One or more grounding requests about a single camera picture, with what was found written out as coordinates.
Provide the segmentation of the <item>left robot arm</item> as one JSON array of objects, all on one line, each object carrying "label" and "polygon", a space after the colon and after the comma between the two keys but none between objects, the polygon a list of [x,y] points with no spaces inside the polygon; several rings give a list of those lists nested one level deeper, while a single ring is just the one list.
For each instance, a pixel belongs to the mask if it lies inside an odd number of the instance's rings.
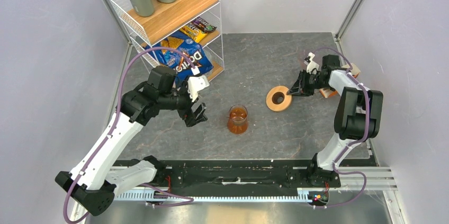
[{"label": "left robot arm", "polygon": [[55,177],[67,198],[81,204],[87,213],[98,216],[116,196],[144,183],[160,186],[165,182],[164,166],[153,156],[122,171],[110,169],[131,139],[161,110],[177,111],[187,127],[207,120],[204,103],[192,110],[199,91],[210,85],[207,77],[196,73],[175,88],[176,77],[175,70],[157,66],[146,81],[122,96],[110,123],[91,150],[74,168],[60,171]]}]

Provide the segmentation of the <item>wooden ring dripper holder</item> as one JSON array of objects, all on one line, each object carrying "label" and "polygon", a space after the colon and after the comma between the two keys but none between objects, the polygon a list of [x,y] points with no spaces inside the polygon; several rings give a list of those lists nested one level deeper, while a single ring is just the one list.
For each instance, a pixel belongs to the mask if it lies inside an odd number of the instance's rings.
[{"label": "wooden ring dripper holder", "polygon": [[266,96],[267,107],[274,112],[286,110],[292,103],[292,96],[288,95],[288,91],[286,86],[273,87]]}]

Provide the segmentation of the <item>amber glass carafe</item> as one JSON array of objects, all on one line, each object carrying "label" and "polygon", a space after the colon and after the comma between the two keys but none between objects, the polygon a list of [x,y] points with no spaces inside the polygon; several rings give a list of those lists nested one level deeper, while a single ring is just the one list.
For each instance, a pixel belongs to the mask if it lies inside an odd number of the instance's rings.
[{"label": "amber glass carafe", "polygon": [[248,128],[248,111],[243,105],[234,105],[228,112],[227,128],[230,132],[239,135]]}]

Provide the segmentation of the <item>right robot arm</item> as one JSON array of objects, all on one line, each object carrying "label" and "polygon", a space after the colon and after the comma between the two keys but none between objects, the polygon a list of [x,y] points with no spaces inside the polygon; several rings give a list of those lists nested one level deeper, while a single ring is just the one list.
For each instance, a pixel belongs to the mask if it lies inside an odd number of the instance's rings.
[{"label": "right robot arm", "polygon": [[329,88],[336,91],[339,104],[334,118],[334,135],[325,148],[316,153],[306,169],[305,180],[311,186],[337,184],[337,168],[348,153],[369,138],[377,136],[383,104],[383,93],[363,86],[344,68],[337,55],[326,55],[322,64],[314,62],[310,52],[297,81],[288,95],[311,96],[315,90]]}]

